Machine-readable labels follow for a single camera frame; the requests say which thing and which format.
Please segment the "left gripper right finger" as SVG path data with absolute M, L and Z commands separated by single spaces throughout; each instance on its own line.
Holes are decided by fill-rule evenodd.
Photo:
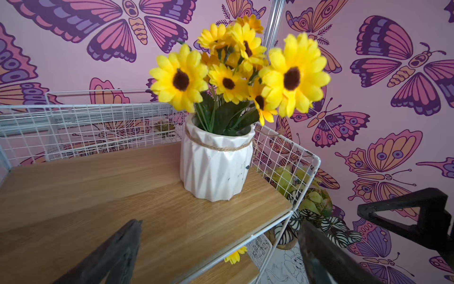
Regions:
M 310 284 L 381 283 L 308 221 L 301 225 L 298 244 Z

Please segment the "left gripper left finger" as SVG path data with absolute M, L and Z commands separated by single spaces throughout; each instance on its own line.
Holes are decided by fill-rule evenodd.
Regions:
M 141 243 L 142 224 L 130 220 L 56 284 L 129 284 Z

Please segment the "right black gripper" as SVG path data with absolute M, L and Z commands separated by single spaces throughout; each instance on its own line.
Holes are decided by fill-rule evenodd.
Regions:
M 358 206 L 361 218 L 411 240 L 430 250 L 437 251 L 446 264 L 454 268 L 454 224 L 452 215 L 445 209 L 448 195 L 437 188 L 426 188 L 391 200 L 377 201 Z M 405 225 L 384 218 L 378 212 L 397 209 L 420 209 L 417 222 Z

